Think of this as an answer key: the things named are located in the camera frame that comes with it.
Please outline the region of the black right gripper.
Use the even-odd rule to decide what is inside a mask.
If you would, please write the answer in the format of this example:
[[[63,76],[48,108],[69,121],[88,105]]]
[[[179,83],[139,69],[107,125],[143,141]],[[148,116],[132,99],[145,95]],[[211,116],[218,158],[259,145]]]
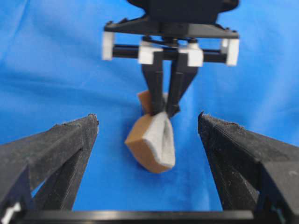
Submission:
[[[178,49],[171,63],[166,105],[168,117],[179,112],[179,102],[204,62],[198,38],[220,39],[220,53],[227,66],[236,66],[240,36],[217,24],[218,15],[236,9],[238,0],[130,0],[144,11],[142,17],[108,22],[103,28],[102,59],[112,60],[116,33],[143,35],[137,46],[138,62],[151,97],[152,115],[164,109],[163,52],[161,45]]]

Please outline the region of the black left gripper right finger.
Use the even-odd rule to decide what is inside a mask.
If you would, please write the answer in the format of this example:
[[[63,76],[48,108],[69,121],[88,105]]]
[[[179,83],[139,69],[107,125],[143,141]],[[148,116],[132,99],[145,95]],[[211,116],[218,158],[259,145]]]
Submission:
[[[299,148],[201,112],[198,133],[234,222],[299,221]]]

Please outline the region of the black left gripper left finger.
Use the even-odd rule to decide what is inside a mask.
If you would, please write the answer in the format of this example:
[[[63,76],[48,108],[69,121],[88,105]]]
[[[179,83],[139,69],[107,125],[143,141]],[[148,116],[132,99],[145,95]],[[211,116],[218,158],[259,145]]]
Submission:
[[[0,221],[22,210],[71,210],[99,133],[95,114],[0,146]]]

